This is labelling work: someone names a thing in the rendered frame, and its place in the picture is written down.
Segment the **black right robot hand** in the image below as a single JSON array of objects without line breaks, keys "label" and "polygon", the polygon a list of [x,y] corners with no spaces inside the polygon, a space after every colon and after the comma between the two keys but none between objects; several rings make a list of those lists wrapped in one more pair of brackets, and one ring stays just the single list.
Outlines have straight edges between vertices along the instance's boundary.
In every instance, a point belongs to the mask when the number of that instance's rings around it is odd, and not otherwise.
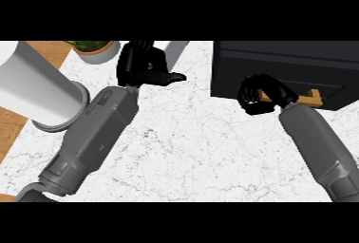
[{"label": "black right robot hand", "polygon": [[248,115],[260,115],[275,111],[275,106],[282,108],[298,100],[291,89],[269,75],[248,76],[239,86],[236,100]]}]

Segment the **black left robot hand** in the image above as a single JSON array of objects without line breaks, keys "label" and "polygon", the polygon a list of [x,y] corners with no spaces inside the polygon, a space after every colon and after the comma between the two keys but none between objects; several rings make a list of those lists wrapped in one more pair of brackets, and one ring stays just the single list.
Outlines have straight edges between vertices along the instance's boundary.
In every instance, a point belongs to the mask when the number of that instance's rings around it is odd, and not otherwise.
[{"label": "black left robot hand", "polygon": [[154,41],[130,41],[124,45],[117,64],[118,86],[167,86],[186,80],[183,74],[168,71],[165,52],[152,44]]}]

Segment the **wooden drawer handle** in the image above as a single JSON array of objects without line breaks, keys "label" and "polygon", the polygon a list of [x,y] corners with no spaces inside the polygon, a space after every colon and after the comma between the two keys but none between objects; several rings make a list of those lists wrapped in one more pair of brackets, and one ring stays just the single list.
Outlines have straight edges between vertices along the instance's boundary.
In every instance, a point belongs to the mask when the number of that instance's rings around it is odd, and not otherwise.
[{"label": "wooden drawer handle", "polygon": [[[266,94],[261,90],[258,90],[258,95],[260,95],[260,100],[263,102],[270,101],[269,97],[266,96]],[[322,106],[322,99],[321,99],[321,96],[319,96],[319,90],[310,89],[309,92],[307,92],[307,95],[298,97],[297,103],[306,104],[312,107],[321,107]]]}]

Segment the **dark grey drawer cabinet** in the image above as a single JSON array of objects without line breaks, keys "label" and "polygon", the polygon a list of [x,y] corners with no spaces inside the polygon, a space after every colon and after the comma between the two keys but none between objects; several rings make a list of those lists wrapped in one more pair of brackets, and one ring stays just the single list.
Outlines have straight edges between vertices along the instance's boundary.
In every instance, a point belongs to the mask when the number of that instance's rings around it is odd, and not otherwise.
[{"label": "dark grey drawer cabinet", "polygon": [[216,41],[210,95],[233,99],[244,78],[276,78],[300,96],[315,89],[321,108],[359,101],[359,41]]}]

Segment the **potted green plant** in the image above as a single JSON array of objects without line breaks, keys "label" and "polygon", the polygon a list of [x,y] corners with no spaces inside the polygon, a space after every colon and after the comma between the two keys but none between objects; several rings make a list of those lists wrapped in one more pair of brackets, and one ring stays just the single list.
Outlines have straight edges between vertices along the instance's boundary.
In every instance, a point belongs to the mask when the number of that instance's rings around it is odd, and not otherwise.
[{"label": "potted green plant", "polygon": [[66,41],[80,59],[90,65],[106,63],[118,54],[118,41]]}]

